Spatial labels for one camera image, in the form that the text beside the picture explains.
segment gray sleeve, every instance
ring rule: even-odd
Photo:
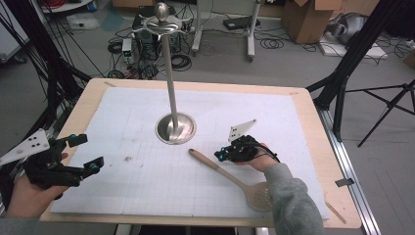
[[[0,234],[32,234],[38,221],[38,218],[0,218]]]
[[[318,208],[307,194],[302,180],[293,178],[286,164],[275,164],[265,171],[273,203],[275,231],[278,235],[324,234]]]

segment hand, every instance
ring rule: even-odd
[[[68,154],[62,154],[62,159],[67,157]],[[31,184],[24,174],[15,184],[6,217],[39,217],[46,211],[49,204],[68,188],[67,186],[52,186],[48,189],[41,189]]]
[[[235,165],[250,165],[254,169],[261,171],[261,172],[264,172],[266,169],[276,164],[278,164],[277,161],[272,159],[265,151],[260,150],[260,149],[252,160],[248,162],[235,163]]]

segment tripod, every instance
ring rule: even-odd
[[[404,112],[409,113],[410,115],[415,116],[415,95],[414,95],[414,85],[415,85],[415,79],[413,79],[411,81],[411,83],[406,84],[403,83],[401,85],[395,85],[395,86],[383,86],[383,87],[373,87],[373,88],[366,88],[366,89],[357,89],[357,90],[348,90],[346,92],[357,92],[357,91],[364,91],[367,94],[375,97],[378,100],[381,100],[383,102],[385,102],[387,104],[388,110],[381,116],[381,118],[376,122],[375,126],[373,126],[373,128],[369,131],[369,133],[364,137],[364,139],[359,143],[358,147],[362,146],[364,144],[364,142],[367,140],[367,138],[369,138],[369,136],[373,133],[373,131],[375,131],[375,129],[379,126],[379,124],[381,124],[381,122],[387,117],[387,115],[391,112],[391,110],[393,108],[397,108],[400,109]],[[390,89],[390,88],[402,88],[402,91],[400,91],[395,97],[393,97],[393,99],[386,100],[374,93],[372,93],[372,90],[385,90],[385,89]],[[407,110],[401,106],[399,106],[397,103],[403,98],[403,96],[407,93],[410,92],[411,93],[411,98],[412,98],[412,107],[413,107],[413,112],[410,110]]]

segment gray floor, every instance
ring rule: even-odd
[[[115,32],[132,24],[130,14],[121,14],[101,6],[94,16],[102,27],[76,33],[73,37],[101,71],[110,67],[108,40]],[[206,27],[225,29],[223,16],[213,16]],[[258,29],[279,27],[276,19],[262,19]],[[282,29],[270,33],[283,33]],[[204,32],[201,51],[192,57],[192,67],[175,72],[177,81],[254,84],[269,86],[306,87],[328,76],[341,58],[325,57],[317,48],[308,52],[300,45],[284,42],[280,49],[264,49],[255,42],[253,62],[247,59],[247,40],[243,36],[230,36],[218,32]],[[69,43],[69,50],[76,66],[88,73],[97,74],[85,56]],[[393,47],[384,48],[392,52]],[[45,108],[45,98],[31,63],[9,63],[0,69],[0,156],[18,144],[35,119]],[[347,89],[400,85],[414,79],[415,70],[406,66],[396,54],[391,53],[378,65],[371,59],[363,60],[352,74]],[[163,74],[157,76],[165,80]],[[391,99],[401,89],[388,89],[377,94]],[[407,94],[399,105],[412,110]],[[359,141],[368,133],[386,104],[363,93],[347,93],[342,125],[346,150],[356,170],[360,184],[374,213],[382,234],[413,234],[415,231],[415,155],[414,116],[393,110],[371,135],[357,148]],[[40,223],[37,234],[54,234],[60,227],[66,234],[113,234],[114,225]],[[361,230],[328,229],[327,234],[363,234]]]

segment wooden spoon handle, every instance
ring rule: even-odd
[[[198,152],[197,150],[189,149],[189,154],[193,158],[199,160],[204,165],[207,165],[210,168],[216,170],[217,172],[219,172],[220,174],[222,174],[223,176],[225,176],[226,178],[228,178],[229,180],[231,180],[232,182],[234,182],[236,185],[238,185],[239,187],[241,187],[243,190],[245,190],[245,188],[247,187],[246,184],[244,184],[243,182],[241,182],[239,179],[235,178],[235,176],[233,176],[228,171],[226,171],[223,168],[221,168],[216,163],[212,162],[208,157],[206,157],[202,153]]]

